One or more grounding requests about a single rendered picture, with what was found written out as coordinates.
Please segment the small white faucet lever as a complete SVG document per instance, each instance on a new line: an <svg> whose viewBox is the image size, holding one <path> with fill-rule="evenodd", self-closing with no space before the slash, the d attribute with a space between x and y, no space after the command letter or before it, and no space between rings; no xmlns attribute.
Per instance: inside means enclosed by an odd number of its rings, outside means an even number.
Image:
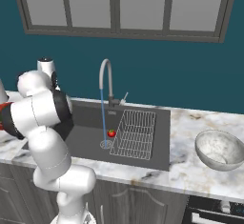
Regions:
<svg viewBox="0 0 244 224"><path fill-rule="evenodd" d="M120 101L120 105L124 105L125 103L126 103L126 98L127 98L127 96L128 96L128 92L126 92L126 94L125 94L125 96L121 99L121 101Z"/></svg>

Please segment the grey curved sink faucet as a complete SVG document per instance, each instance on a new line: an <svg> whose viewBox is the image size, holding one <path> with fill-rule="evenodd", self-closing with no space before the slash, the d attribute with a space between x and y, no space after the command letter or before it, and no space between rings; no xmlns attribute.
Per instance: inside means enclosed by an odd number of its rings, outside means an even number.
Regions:
<svg viewBox="0 0 244 224"><path fill-rule="evenodd" d="M112 91L112 64L109 59L104 59L101 63L99 70L99 90L103 90L104 86L104 71L108 70L108 82L109 82L109 106L114 107L120 104L119 99L115 99Z"/></svg>

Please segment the dark grey sink basin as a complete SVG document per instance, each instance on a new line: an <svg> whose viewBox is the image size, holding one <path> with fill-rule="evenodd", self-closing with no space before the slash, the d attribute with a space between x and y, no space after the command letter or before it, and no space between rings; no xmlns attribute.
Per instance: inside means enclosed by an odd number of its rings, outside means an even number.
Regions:
<svg viewBox="0 0 244 224"><path fill-rule="evenodd" d="M73 157L166 171L170 167L171 112L135 106L105 107L106 132L118 129L124 110L154 112L156 114L152 156L150 160L135 159L110 154L115 137L107 136L104 149L101 103L74 101L72 119L54 129L65 140Z"/></svg>

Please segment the grey marbled bowl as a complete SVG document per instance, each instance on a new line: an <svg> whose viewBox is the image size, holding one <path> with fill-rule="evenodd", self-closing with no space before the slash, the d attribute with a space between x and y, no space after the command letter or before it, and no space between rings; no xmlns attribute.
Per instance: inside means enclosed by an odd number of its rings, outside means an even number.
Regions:
<svg viewBox="0 0 244 224"><path fill-rule="evenodd" d="M227 172L244 163L244 143L228 132L200 132L194 146L199 159L213 170Z"/></svg>

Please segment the blue water stream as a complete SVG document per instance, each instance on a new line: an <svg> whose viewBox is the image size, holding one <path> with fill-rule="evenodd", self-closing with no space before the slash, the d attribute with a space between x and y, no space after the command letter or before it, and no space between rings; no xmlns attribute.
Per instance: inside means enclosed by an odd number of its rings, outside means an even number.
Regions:
<svg viewBox="0 0 244 224"><path fill-rule="evenodd" d="M102 112L102 124L103 124L103 136L104 136L104 149L107 149L107 132L106 132L106 120L105 120L105 107L104 107L104 96L103 89L100 90L100 99L101 99L101 112Z"/></svg>

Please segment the grey framed window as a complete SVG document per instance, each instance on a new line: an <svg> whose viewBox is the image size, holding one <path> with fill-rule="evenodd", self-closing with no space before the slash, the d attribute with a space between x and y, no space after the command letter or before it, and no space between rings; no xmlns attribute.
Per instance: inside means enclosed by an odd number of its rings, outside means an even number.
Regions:
<svg viewBox="0 0 244 224"><path fill-rule="evenodd" d="M222 43L234 0L16 0L26 34Z"/></svg>

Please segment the grey wooden cupboard door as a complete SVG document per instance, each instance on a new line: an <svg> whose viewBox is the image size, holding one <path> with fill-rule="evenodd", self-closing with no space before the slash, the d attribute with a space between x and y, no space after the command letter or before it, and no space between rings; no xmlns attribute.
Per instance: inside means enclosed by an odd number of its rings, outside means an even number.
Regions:
<svg viewBox="0 0 244 224"><path fill-rule="evenodd" d="M145 187L98 180L93 190L101 224L181 224L189 197Z"/></svg>
<svg viewBox="0 0 244 224"><path fill-rule="evenodd" d="M50 224L56 193L33 184L34 169L0 163L0 224Z"/></svg>

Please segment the black oven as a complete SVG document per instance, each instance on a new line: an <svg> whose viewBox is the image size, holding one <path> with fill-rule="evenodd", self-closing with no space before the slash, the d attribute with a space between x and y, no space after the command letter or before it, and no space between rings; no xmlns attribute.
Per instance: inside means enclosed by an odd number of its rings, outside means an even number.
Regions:
<svg viewBox="0 0 244 224"><path fill-rule="evenodd" d="M244 224L244 204L191 196L182 224Z"/></svg>

